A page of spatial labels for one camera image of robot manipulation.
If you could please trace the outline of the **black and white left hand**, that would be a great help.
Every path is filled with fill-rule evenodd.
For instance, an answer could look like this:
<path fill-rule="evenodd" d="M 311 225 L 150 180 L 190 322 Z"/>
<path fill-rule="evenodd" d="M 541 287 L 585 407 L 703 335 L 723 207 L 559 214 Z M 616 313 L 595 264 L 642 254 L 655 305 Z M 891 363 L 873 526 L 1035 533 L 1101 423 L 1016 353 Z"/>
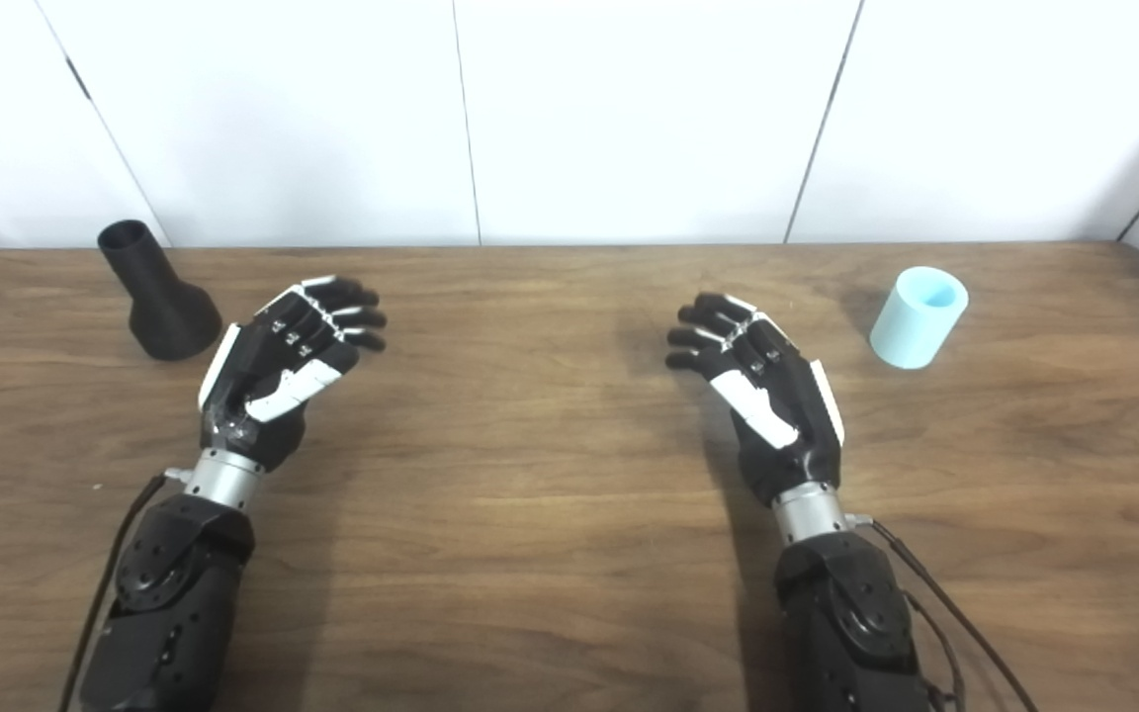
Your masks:
<path fill-rule="evenodd" d="M 386 347 L 380 297 L 341 276 L 313 278 L 231 324 L 202 380 L 202 450 L 273 472 L 302 445 L 313 396 Z"/>

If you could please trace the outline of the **black and white right hand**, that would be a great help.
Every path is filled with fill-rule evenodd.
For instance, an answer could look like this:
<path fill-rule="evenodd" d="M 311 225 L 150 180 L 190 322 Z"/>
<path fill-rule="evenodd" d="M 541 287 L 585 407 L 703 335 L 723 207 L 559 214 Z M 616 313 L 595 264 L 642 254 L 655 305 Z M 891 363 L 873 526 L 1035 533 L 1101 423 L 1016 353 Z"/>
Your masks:
<path fill-rule="evenodd" d="M 693 371 L 731 409 L 741 477 L 765 506 L 805 484 L 836 490 L 844 424 L 823 365 L 764 311 L 700 293 L 679 308 L 665 365 Z"/>

